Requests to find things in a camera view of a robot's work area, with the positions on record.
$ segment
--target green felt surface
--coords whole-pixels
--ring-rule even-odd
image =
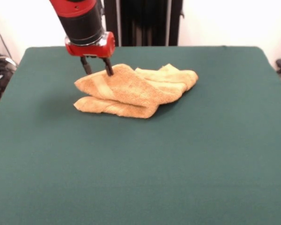
[[[82,113],[79,59],[28,49],[0,102],[0,225],[281,225],[281,81],[260,49],[127,47],[112,63],[200,79],[148,120]]]

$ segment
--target towel fold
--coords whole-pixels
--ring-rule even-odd
[[[128,65],[118,64],[113,71],[113,76],[104,70],[75,82],[80,91],[91,95],[74,104],[77,110],[149,118],[159,105],[178,100],[198,80],[195,72],[180,71],[171,64],[158,71],[140,68],[134,71]]]

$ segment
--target white wall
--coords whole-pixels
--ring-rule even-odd
[[[281,0],[184,0],[179,45],[258,46],[281,58]]]
[[[184,13],[179,45],[254,45],[272,65],[281,58],[281,0],[184,0]],[[64,45],[49,0],[0,0],[0,32],[17,62],[30,46]]]

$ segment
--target black cylinder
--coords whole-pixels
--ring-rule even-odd
[[[59,16],[68,38],[75,45],[89,45],[104,34],[102,19],[97,3],[86,14],[78,17]]]

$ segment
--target towel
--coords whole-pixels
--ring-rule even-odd
[[[198,80],[194,71],[180,71],[171,64],[157,71],[133,70],[126,64],[112,68],[113,76],[104,70],[75,82],[80,91],[90,95],[74,104],[77,110],[146,119],[159,105],[177,101]]]

